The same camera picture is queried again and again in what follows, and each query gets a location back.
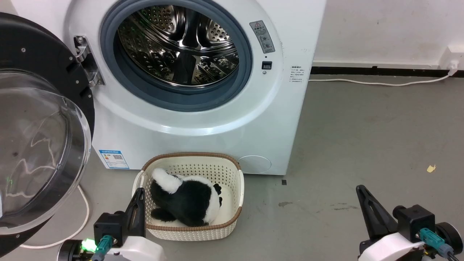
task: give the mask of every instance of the teal cable connector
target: teal cable connector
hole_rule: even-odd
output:
[[[110,235],[105,235],[100,239],[100,242],[97,245],[95,254],[89,261],[103,261],[105,259],[106,253],[113,246],[113,238]]]
[[[419,231],[420,239],[427,245],[436,249],[438,254],[448,259],[449,254],[454,254],[453,248],[445,243],[445,240],[428,228]]]

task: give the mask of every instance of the blue sticker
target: blue sticker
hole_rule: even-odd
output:
[[[129,166],[120,150],[99,150],[108,168],[128,170]]]

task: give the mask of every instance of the power cord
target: power cord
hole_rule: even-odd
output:
[[[450,70],[447,75],[434,79],[434,80],[428,80],[428,81],[417,81],[417,82],[410,82],[410,83],[405,83],[405,84],[386,84],[386,83],[369,83],[369,82],[359,82],[359,81],[353,81],[349,79],[310,79],[310,82],[350,82],[350,83],[355,83],[355,84],[364,84],[364,85],[383,85],[383,86],[408,86],[408,85],[413,85],[413,84],[425,84],[425,83],[433,83],[433,82],[438,82],[441,80],[444,80],[450,76],[452,76],[454,73],[458,71],[458,62],[453,61],[448,65],[448,69]]]
[[[52,244],[48,244],[48,245],[45,245],[45,246],[29,246],[29,245],[25,245],[25,244],[22,244],[21,247],[22,248],[28,248],[28,249],[44,249],[44,248],[51,248],[51,247],[54,247],[54,246],[57,246],[59,244],[62,244],[64,241],[68,240],[68,239],[71,239],[73,237],[75,237],[77,234],[79,234],[79,232],[82,231],[82,229],[85,227],[85,225],[87,224],[87,221],[89,220],[89,215],[90,215],[90,207],[89,207],[89,202],[87,201],[87,198],[85,197],[85,194],[84,192],[82,191],[82,188],[80,185],[77,186],[77,188],[79,189],[79,192],[81,192],[81,195],[82,195],[82,199],[84,199],[84,202],[85,202],[85,208],[86,208],[86,214],[85,214],[85,219],[84,219],[84,222],[82,223],[81,227],[76,231],[74,232],[72,235],[66,237],[65,239],[62,239],[58,242],[55,242],[55,243],[52,243]]]
[[[447,258],[449,261],[459,261],[459,259],[457,259],[454,254],[452,254],[451,252],[448,252],[448,258]]]

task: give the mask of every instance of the warning label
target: warning label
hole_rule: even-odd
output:
[[[129,166],[120,150],[99,150],[108,168],[128,170]]]
[[[258,38],[261,49],[263,53],[275,52],[274,44],[272,43],[271,36],[267,31],[266,25],[262,20],[254,21],[250,23],[251,28],[255,32],[256,37]]]
[[[292,65],[290,67],[290,79],[291,83],[302,83],[304,77],[304,69],[301,66]]]

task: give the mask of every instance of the plush panda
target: plush panda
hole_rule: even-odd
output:
[[[150,186],[157,206],[151,216],[161,221],[179,220],[190,227],[206,226],[217,217],[222,205],[221,187],[201,176],[171,175],[154,169]]]

